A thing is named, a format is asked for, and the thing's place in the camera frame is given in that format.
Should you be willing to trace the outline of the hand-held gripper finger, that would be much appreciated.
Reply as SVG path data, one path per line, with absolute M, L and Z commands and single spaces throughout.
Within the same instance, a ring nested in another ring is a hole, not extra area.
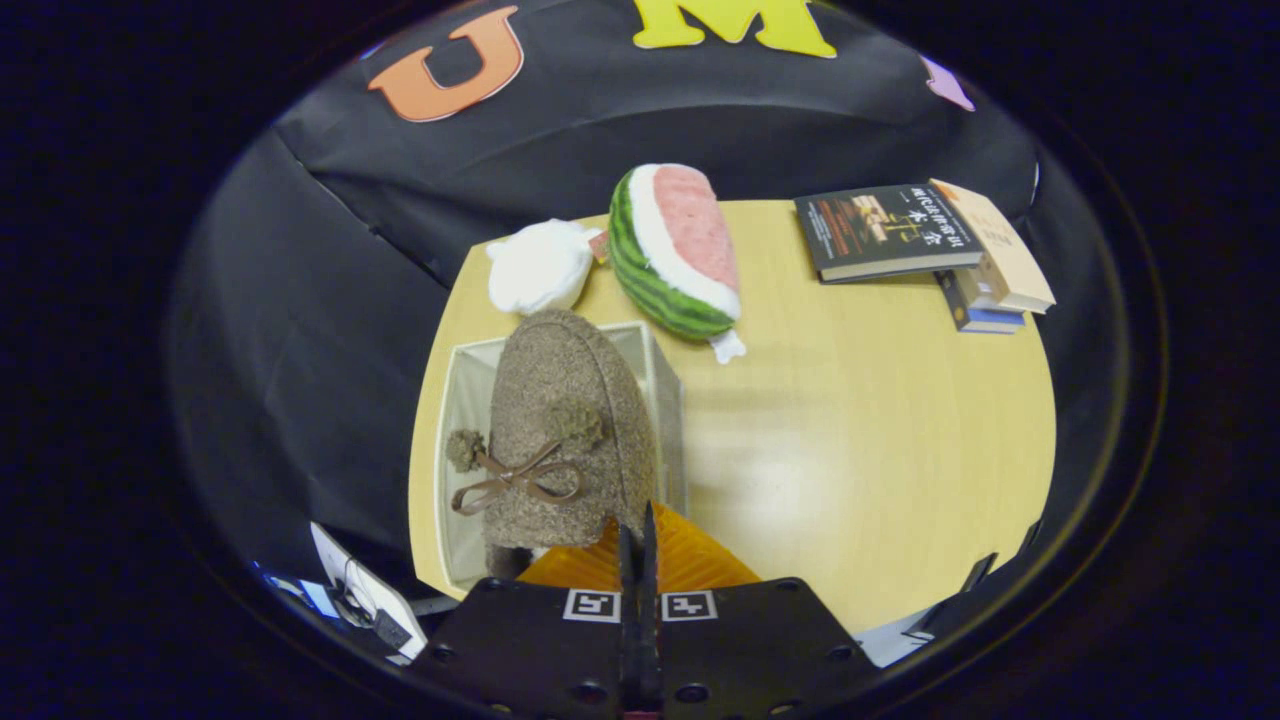
M 663 719 L 841 714 L 884 673 L 814 589 L 760 579 L 662 503 L 646 514 L 641 688 Z
M 466 717 L 622 719 L 643 674 L 636 657 L 637 560 L 622 524 L 618 591 L 483 578 L 410 665 L 424 689 Z

